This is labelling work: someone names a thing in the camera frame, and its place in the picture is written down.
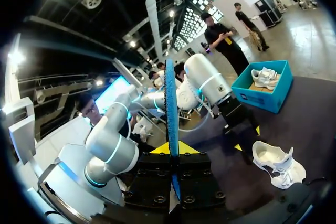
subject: blue storage bin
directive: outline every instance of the blue storage bin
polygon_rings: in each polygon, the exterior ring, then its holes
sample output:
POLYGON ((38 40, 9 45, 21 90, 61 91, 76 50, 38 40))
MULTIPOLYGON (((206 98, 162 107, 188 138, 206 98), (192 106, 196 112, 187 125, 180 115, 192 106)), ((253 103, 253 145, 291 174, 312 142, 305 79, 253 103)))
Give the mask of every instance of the blue storage bin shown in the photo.
POLYGON ((247 103, 261 109, 278 113, 289 91, 293 81, 289 63, 286 60, 265 61, 250 63, 238 79, 233 83, 232 90, 240 102, 247 103), (261 70, 265 68, 274 69, 281 74, 280 80, 273 92, 251 90, 253 83, 252 69, 261 70))

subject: shoe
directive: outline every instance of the shoe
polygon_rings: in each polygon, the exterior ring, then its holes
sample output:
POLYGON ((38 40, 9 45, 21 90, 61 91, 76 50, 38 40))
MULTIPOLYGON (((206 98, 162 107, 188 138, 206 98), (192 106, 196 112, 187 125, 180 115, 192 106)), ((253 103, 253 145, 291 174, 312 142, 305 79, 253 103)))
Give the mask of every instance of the shoe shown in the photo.
POLYGON ((253 163, 269 174, 275 187, 288 189, 306 178, 305 168, 293 158, 293 147, 285 153, 280 147, 256 141, 252 152, 253 163))
POLYGON ((263 67, 261 71, 253 69, 251 74, 256 87, 265 87, 269 90, 275 89, 281 77, 281 75, 274 70, 265 67, 263 67))

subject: computer monitor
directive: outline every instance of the computer monitor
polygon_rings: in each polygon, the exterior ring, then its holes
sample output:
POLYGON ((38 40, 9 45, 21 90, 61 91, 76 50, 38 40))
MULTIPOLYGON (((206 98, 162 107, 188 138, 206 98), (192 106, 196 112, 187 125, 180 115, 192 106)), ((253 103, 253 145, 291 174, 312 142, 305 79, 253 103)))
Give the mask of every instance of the computer monitor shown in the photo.
POLYGON ((129 88, 130 84, 123 76, 115 80, 100 97, 96 99, 96 105, 100 114, 105 114, 117 96, 129 88))

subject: robotic arm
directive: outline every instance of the robotic arm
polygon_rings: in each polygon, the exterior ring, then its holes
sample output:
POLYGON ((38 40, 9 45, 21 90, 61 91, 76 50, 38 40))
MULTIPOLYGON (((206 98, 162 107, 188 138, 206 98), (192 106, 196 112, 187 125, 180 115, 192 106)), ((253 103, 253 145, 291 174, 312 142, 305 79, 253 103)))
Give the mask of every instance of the robotic arm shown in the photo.
MULTIPOLYGON (((203 54, 191 56, 184 68, 185 80, 176 91, 180 109, 198 107, 202 94, 211 106, 230 97, 230 86, 203 54)), ((164 109, 164 106, 164 91, 140 96, 135 86, 131 86, 117 97, 86 141, 86 149, 94 155, 85 168, 85 176, 92 185, 103 187, 115 175, 128 172, 137 163, 137 145, 119 134, 129 112, 143 108, 164 109)))

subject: bolt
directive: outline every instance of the bolt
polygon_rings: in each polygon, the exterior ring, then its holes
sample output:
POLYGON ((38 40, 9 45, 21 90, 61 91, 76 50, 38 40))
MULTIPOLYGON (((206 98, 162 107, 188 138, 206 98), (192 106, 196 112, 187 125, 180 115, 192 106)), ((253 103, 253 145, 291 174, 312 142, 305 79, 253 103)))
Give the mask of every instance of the bolt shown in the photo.
POLYGON ((186 196, 184 198, 184 203, 187 203, 187 204, 191 204, 191 203, 194 203, 195 202, 195 198, 193 196, 186 196))
POLYGON ((295 212, 297 208, 298 207, 297 207, 296 204, 291 203, 291 204, 288 205, 287 211, 289 211, 289 212, 295 212))
POLYGON ((190 177, 191 176, 191 173, 190 172, 184 172, 183 173, 183 177, 190 177))
POLYGON ((161 196, 161 195, 157 196, 157 197, 154 199, 154 202, 159 203, 159 204, 161 204, 161 203, 165 203, 165 201, 166 201, 166 198, 163 197, 163 196, 161 196))
POLYGON ((286 202, 286 200, 287 200, 287 198, 286 198, 285 195, 282 195, 282 196, 280 196, 280 198, 279 198, 279 202, 280 202, 280 203, 284 203, 284 202, 286 202))
POLYGON ((160 177, 166 176, 166 172, 163 171, 163 170, 161 170, 161 171, 158 172, 158 175, 159 175, 160 177))
POLYGON ((146 171, 144 169, 140 169, 140 170, 138 170, 138 174, 139 175, 144 175, 144 174, 146 174, 146 171))
POLYGON ((203 174, 204 174, 204 175, 210 175, 210 174, 211 174, 211 171, 210 171, 210 170, 205 170, 205 171, 203 172, 203 174))
POLYGON ((225 195, 223 194, 222 191, 218 191, 218 192, 216 192, 215 197, 216 197, 216 199, 223 199, 225 197, 225 195))
POLYGON ((127 198, 131 198, 131 197, 133 197, 133 192, 128 191, 128 192, 126 192, 125 196, 126 196, 127 198))

